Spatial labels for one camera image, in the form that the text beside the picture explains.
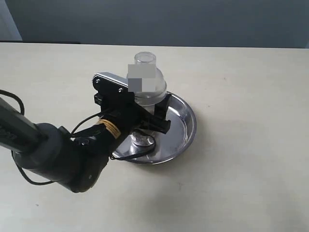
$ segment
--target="metal bowl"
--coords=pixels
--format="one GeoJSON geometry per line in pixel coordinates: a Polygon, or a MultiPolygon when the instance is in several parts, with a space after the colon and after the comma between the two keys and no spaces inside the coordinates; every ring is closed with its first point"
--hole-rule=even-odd
{"type": "MultiPolygon", "coordinates": [[[[167,134],[154,132],[155,150],[143,157],[128,160],[137,164],[164,163],[180,155],[192,143],[197,131],[197,120],[191,107],[176,94],[170,93],[171,99],[166,119],[171,121],[167,134]]],[[[132,143],[131,136],[113,153],[115,157],[125,157],[139,152],[140,146],[132,143]]]]}

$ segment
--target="table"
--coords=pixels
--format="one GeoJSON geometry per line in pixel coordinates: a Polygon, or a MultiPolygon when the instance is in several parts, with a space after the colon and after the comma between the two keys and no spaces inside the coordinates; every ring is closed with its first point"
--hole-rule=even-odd
{"type": "Polygon", "coordinates": [[[193,108],[193,144],[160,165],[111,160],[79,194],[28,184],[0,148],[0,230],[308,231],[309,50],[0,43],[0,88],[71,130],[98,111],[93,74],[125,76],[139,51],[193,108]]]}

